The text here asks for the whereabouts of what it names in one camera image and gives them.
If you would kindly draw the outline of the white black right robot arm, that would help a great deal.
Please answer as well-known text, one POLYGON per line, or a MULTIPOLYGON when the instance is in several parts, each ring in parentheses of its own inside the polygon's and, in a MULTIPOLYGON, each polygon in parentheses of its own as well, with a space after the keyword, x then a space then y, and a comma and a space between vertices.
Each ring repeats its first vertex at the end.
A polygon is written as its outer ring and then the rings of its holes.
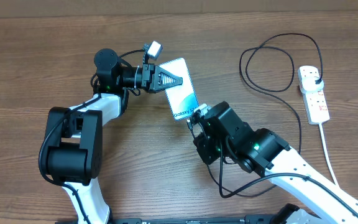
POLYGON ((202 161, 210 165, 230 158, 242 170, 259 178, 221 194, 232 197, 269 180, 306 205, 326 223, 358 223, 358 200, 310 166, 288 142, 265 128, 254 131, 225 101, 194 109, 188 127, 200 126, 194 138, 202 161))

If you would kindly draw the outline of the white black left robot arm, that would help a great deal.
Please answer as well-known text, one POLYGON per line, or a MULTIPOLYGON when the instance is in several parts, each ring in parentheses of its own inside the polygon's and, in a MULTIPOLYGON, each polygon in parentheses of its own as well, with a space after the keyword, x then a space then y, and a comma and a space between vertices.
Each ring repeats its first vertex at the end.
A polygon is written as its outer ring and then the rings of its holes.
POLYGON ((69 108, 53 107, 48 113, 39 171, 47 182, 68 193, 78 215, 76 223, 114 221, 98 182, 103 126, 125 112, 130 93, 158 93, 183 84, 181 77, 148 62, 157 59, 161 50, 144 47, 143 64, 134 68, 112 49, 101 49, 94 56, 92 99, 69 108))

